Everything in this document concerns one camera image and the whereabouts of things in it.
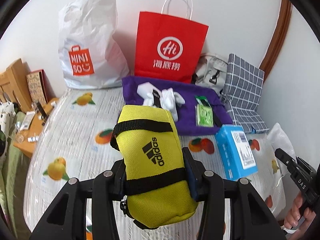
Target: green packet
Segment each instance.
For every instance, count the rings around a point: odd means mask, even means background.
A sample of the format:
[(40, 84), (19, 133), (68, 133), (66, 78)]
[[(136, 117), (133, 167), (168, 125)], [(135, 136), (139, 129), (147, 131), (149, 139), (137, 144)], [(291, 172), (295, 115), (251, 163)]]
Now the green packet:
[(213, 127), (213, 113), (210, 106), (200, 104), (196, 106), (196, 125)]
[(202, 105), (202, 106), (208, 106), (210, 107), (209, 101), (207, 100), (207, 98), (205, 96), (195, 96), (198, 104)]

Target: finger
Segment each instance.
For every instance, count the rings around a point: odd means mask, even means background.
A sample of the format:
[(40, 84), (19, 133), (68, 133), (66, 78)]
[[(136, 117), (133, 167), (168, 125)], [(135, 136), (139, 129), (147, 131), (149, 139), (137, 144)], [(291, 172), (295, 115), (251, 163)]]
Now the finger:
[(284, 224), (283, 224), (283, 225), (284, 225), (285, 228), (288, 228), (288, 229), (291, 229), (291, 228), (292, 228), (292, 226), (291, 226), (291, 225), (289, 224), (289, 222), (287, 221), (287, 218), (284, 219)]
[(301, 192), (299, 192), (299, 194), (297, 195), (297, 197), (293, 201), (293, 205), (296, 205), (299, 209), (299, 208), (301, 208), (302, 204), (303, 204), (303, 197), (301, 195)]
[(289, 212), (288, 214), (287, 214), (287, 222), (290, 224), (290, 227), (288, 228), (288, 229), (290, 229), (291, 227), (296, 227), (296, 226), (298, 226), (298, 221), (296, 221), (294, 218), (293, 218), (293, 216), (292, 216), (292, 213), (291, 212)]
[(309, 224), (311, 224), (311, 222), (314, 220), (314, 218), (316, 217), (316, 213), (314, 213), (310, 208), (307, 208), (303, 214), (303, 216), (305, 217), (305, 222), (308, 222)]
[(306, 215), (306, 220), (300, 225), (299, 229), (292, 234), (289, 240), (300, 239), (304, 235), (304, 233), (307, 231), (307, 229), (309, 228), (314, 218), (316, 217), (316, 214), (313, 211), (311, 211), (309, 208), (305, 210), (303, 216), (305, 215)]
[(296, 221), (299, 221), (301, 215), (298, 206), (293, 202), (291, 214)]

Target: hi logo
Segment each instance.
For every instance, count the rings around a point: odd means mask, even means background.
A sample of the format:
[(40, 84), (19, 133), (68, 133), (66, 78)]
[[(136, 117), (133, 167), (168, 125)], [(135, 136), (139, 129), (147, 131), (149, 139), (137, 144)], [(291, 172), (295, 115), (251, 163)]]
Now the hi logo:
[(175, 60), (179, 58), (182, 51), (182, 42), (176, 37), (165, 37), (158, 43), (158, 54), (165, 60)]
[(89, 49), (80, 49), (79, 45), (72, 46), (69, 57), (74, 76), (94, 74)]
[(154, 164), (158, 162), (159, 166), (164, 165), (160, 149), (158, 147), (157, 138), (153, 137), (152, 142), (149, 142), (142, 148), (143, 152), (147, 154), (149, 160), (151, 159)]

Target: white label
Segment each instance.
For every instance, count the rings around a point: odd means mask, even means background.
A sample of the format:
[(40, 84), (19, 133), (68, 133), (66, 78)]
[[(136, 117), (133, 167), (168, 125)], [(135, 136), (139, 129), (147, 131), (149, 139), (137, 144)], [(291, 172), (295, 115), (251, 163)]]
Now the white label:
[(229, 177), (230, 177), (230, 179), (233, 178), (232, 171), (230, 169), (229, 169)]
[(32, 122), (33, 117), (35, 116), (36, 112), (35, 111), (31, 111), (31, 112), (27, 112), (25, 118), (23, 119), (23, 122), (19, 128), (19, 131), (22, 130), (29, 130), (30, 124)]
[(245, 170), (256, 166), (252, 150), (250, 149), (249, 142), (244, 132), (232, 131), (231, 134), (233, 140), (235, 141), (243, 169)]

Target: white plastic bag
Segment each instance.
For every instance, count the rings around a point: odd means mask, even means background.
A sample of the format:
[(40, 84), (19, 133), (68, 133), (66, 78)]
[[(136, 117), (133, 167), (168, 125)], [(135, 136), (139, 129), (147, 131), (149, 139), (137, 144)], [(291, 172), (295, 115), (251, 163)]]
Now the white plastic bag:
[(121, 86), (129, 69), (112, 38), (116, 25), (116, 0), (77, 0), (59, 12), (59, 58), (68, 87)]
[[(270, 132), (267, 135), (268, 141), (270, 141), (273, 150), (276, 150), (278, 148), (281, 148), (284, 150), (287, 154), (289, 154), (295, 161), (296, 155), (294, 153), (293, 146), (286, 135), (286, 133), (281, 129), (281, 126), (279, 123), (276, 123), (273, 128), (270, 130)], [(288, 173), (287, 166), (285, 166), (281, 161), (278, 160), (279, 168), (281, 171), (282, 176)]]

